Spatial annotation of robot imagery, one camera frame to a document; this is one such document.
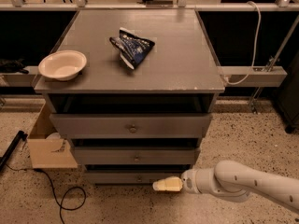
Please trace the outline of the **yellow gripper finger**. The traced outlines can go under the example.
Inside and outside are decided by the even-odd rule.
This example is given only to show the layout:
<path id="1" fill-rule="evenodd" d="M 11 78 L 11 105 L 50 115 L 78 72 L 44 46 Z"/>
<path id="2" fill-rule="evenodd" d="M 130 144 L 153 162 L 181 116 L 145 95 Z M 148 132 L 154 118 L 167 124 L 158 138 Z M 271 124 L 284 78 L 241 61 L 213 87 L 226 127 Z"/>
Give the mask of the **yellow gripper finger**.
<path id="1" fill-rule="evenodd" d="M 174 191 L 180 192 L 182 190 L 183 184 L 179 177 L 171 176 L 165 179 L 155 181 L 152 187 L 156 191 Z"/>

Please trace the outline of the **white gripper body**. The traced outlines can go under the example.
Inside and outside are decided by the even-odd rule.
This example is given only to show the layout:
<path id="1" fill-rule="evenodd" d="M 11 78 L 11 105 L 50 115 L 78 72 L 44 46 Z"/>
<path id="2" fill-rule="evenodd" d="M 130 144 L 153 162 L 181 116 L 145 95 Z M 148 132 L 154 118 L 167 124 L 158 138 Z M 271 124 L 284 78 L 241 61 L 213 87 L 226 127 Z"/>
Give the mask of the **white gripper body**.
<path id="1" fill-rule="evenodd" d="M 196 193 L 197 192 L 195 178 L 196 178 L 196 172 L 194 169 L 189 169 L 181 175 L 181 180 L 183 183 L 184 191 L 186 191 L 188 193 Z"/>

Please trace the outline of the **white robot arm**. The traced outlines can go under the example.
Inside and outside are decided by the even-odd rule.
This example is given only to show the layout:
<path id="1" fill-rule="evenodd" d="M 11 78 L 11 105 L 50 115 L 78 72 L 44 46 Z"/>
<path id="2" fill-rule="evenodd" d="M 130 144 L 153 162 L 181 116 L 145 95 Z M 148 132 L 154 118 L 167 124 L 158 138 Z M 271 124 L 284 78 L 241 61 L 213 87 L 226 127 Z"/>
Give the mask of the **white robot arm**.
<path id="1" fill-rule="evenodd" d="M 253 192 L 299 213 L 299 180 L 261 172 L 236 161 L 220 161 L 213 168 L 189 169 L 152 184 L 155 191 L 186 191 L 210 194 L 229 202 L 243 203 Z"/>

